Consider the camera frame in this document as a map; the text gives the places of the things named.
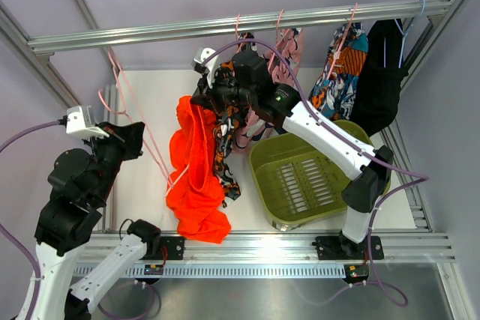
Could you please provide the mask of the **bright orange shorts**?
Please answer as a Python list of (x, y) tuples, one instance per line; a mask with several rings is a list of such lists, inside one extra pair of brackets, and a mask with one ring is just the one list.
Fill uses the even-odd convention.
[(176, 115), (179, 129), (169, 142), (173, 185), (167, 191), (166, 205), (178, 220), (181, 236), (220, 244), (231, 225), (220, 211), (225, 195), (213, 170), (215, 114), (192, 104), (188, 95), (179, 98)]

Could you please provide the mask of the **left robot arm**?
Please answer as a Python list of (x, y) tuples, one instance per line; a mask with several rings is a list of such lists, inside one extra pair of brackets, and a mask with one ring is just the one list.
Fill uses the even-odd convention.
[(37, 264), (18, 319), (90, 319), (101, 298), (135, 261), (160, 253), (160, 229), (136, 220), (89, 275), (71, 284), (122, 163), (143, 153), (145, 127), (141, 121), (125, 126), (101, 122), (101, 135), (84, 141), (90, 152), (73, 148), (55, 160), (47, 178), (52, 191), (34, 233)]

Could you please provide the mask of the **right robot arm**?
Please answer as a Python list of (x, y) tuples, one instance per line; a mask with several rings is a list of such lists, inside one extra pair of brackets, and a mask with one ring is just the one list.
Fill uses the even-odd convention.
[(256, 52), (238, 52), (229, 64), (219, 65), (217, 59), (210, 48), (194, 56), (193, 68), (201, 78), (192, 102), (216, 112), (228, 106), (252, 109), (261, 120), (281, 126), (330, 159), (349, 179), (341, 193), (346, 220), (337, 240), (318, 244), (332, 254), (363, 258), (374, 206), (389, 185), (392, 151), (361, 142), (303, 102), (291, 85), (274, 82)]

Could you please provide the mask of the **grey orange camouflage shorts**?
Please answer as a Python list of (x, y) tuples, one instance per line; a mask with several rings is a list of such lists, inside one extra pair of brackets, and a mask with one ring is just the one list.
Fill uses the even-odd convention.
[(250, 106), (240, 100), (240, 83), (236, 79), (233, 62), (220, 65), (214, 73), (214, 82), (209, 88), (214, 101), (213, 111), (216, 122), (213, 130), (215, 139), (214, 174), (217, 176), (223, 192), (222, 208), (231, 205), (241, 195), (239, 183), (231, 173), (226, 158), (235, 147), (237, 129), (246, 125)]

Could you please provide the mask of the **pink hanger of camouflage shorts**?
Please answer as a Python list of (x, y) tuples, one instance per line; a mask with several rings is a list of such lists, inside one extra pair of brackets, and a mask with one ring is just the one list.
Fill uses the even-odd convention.
[[(235, 23), (236, 23), (236, 24), (235, 24), (235, 39), (236, 39), (237, 41), (239, 41), (239, 40), (244, 40), (245, 37), (246, 37), (246, 34), (245, 34), (244, 32), (240, 32), (240, 31), (239, 31), (239, 20), (240, 20), (240, 18), (241, 18), (241, 14), (239, 13), (239, 14), (237, 15), (236, 21), (235, 21)], [(237, 44), (236, 44), (236, 51), (235, 51), (235, 52), (236, 52), (236, 53), (240, 52), (240, 51), (242, 50), (242, 47), (243, 47), (242, 43), (237, 43)]]

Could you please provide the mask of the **pink floral shorts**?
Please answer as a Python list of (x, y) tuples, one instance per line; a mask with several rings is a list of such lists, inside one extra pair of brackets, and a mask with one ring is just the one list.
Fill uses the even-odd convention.
[[(276, 36), (276, 50), (286, 60), (295, 75), (298, 74), (303, 56), (303, 40), (302, 28), (282, 29)], [(274, 52), (267, 50), (263, 58), (274, 82), (295, 85), (293, 76)], [(269, 137), (274, 128), (273, 124), (261, 121), (254, 111), (250, 110), (246, 117), (246, 125), (235, 132), (235, 148), (238, 151), (246, 151), (253, 142)]]

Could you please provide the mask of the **pink hanger of floral shorts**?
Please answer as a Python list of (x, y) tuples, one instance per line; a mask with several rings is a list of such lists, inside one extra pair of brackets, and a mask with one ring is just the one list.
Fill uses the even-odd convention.
[[(282, 9), (277, 18), (276, 28), (275, 28), (275, 49), (284, 57), (289, 58), (291, 53), (291, 46), (295, 40), (294, 31), (291, 28), (287, 30), (280, 30), (280, 22), (284, 14), (284, 9)], [(267, 67), (269, 73), (275, 68), (275, 57), (276, 53), (273, 50), (267, 50), (264, 53), (264, 59), (267, 61)]]

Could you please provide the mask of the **blue orange patterned shorts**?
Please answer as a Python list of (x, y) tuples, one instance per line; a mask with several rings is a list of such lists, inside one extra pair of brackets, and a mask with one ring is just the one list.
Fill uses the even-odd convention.
[(368, 37), (360, 22), (345, 23), (335, 31), (322, 73), (308, 96), (323, 116), (332, 121), (350, 119), (367, 55)]

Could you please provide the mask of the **black mesh shorts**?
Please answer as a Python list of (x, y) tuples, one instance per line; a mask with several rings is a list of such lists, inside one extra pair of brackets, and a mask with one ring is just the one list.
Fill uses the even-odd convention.
[(388, 127), (398, 113), (403, 65), (404, 31), (399, 19), (380, 20), (370, 29), (367, 58), (358, 77), (349, 119), (368, 136)]

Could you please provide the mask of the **light blue hanger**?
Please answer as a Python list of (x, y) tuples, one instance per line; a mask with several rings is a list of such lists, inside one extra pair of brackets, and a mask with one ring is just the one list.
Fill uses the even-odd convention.
[(405, 51), (405, 46), (406, 46), (406, 40), (410, 32), (412, 31), (412, 28), (414, 27), (415, 23), (417, 22), (419, 17), (422, 17), (425, 13), (425, 8), (426, 8), (426, 0), (420, 0), (421, 1), (421, 10), (418, 14), (416, 14), (410, 24), (403, 29), (403, 27), (400, 25), (399, 21), (397, 19), (394, 20), (395, 25), (397, 26), (398, 31), (400, 32), (402, 38), (401, 38), (401, 44), (400, 44), (400, 55), (399, 55), (399, 60), (398, 60), (398, 68), (401, 69), (404, 65), (404, 51)]

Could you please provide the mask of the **olive green plastic basket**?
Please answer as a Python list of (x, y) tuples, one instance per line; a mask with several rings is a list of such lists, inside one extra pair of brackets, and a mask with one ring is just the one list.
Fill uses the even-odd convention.
[(288, 232), (347, 209), (350, 179), (303, 139), (285, 133), (255, 144), (248, 162), (270, 225)]

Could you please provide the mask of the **aluminium frame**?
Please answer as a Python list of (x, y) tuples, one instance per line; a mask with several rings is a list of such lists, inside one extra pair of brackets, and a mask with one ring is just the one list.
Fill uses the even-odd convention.
[[(409, 157), (398, 167), (430, 179), (409, 191), (427, 207), (428, 227), (448, 234), (456, 274), (479, 319), (479, 0), (426, 0), (406, 39), (409, 76), (402, 83), (400, 147)], [(115, 82), (107, 48), (112, 50), (144, 112), (170, 172), (169, 142), (177, 130), (176, 105), (192, 94), (199, 74), (191, 62), (199, 48), (220, 49), (250, 28), (275, 45), (275, 26), (298, 20), (304, 32), (299, 82), (307, 96), (326, 59), (334, 30), (354, 20), (366, 31), (381, 16), (413, 15), (420, 0), (1, 0), (1, 143), (26, 128), (55, 121), (66, 109), (91, 105), (100, 121), (98, 90)], [(35, 227), (50, 197), (47, 176), (65, 150), (80, 140), (60, 126), (38, 130), (1, 154), (1, 223), (35, 252)], [(313, 250), (287, 250), (285, 237), (268, 225), (246, 154), (228, 157), (241, 185), (241, 197), (222, 211), (232, 225), (221, 245), (187, 241), (217, 251), (217, 262), (240, 257), (254, 262), (319, 263)], [(165, 204), (166, 180), (151, 155), (121, 167), (113, 188), (110, 216), (115, 226), (132, 217), (165, 230), (177, 219)], [(159, 319), (448, 319), (446, 299), (427, 269), (397, 265), (389, 256), (378, 265), (382, 280), (409, 298), (396, 307), (374, 286), (352, 289), (324, 307), (344, 287), (340, 280), (161, 280)]]

